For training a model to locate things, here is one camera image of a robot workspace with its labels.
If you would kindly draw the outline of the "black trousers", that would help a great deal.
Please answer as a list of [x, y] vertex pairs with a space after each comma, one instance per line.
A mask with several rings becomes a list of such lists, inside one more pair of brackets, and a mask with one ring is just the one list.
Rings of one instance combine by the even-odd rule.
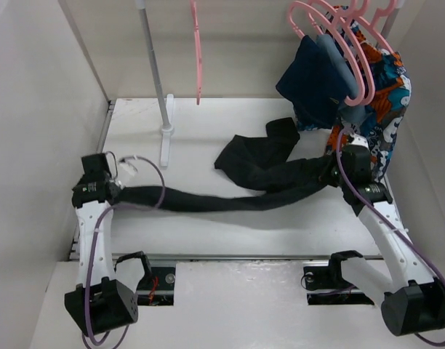
[[291, 118], [276, 119], [265, 126], [265, 137], [235, 135], [214, 162], [215, 169], [239, 187], [258, 190], [258, 196], [223, 198], [202, 196], [159, 186], [123, 189], [120, 204], [152, 206], [171, 212], [267, 211], [307, 198], [326, 187], [321, 179], [331, 156], [290, 160], [300, 139]]

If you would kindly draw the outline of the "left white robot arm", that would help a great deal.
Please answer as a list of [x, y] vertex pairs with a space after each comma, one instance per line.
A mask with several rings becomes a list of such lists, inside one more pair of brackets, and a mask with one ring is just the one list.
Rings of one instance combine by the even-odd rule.
[[142, 251], [113, 259], [113, 204], [120, 187], [106, 154], [84, 156], [81, 162], [84, 173], [72, 197], [79, 224], [79, 271], [64, 304], [82, 334], [98, 343], [98, 335], [137, 322], [137, 288], [147, 287], [153, 275]]

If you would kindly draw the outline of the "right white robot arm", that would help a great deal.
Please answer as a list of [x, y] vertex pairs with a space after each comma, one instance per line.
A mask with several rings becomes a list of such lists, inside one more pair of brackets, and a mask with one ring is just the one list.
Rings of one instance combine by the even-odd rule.
[[389, 274], [376, 270], [362, 254], [349, 250], [331, 255], [326, 277], [334, 286], [351, 284], [379, 307], [395, 336], [445, 327], [445, 278], [416, 251], [404, 232], [387, 188], [372, 179], [370, 152], [365, 145], [347, 144], [328, 170], [334, 186], [370, 232]]

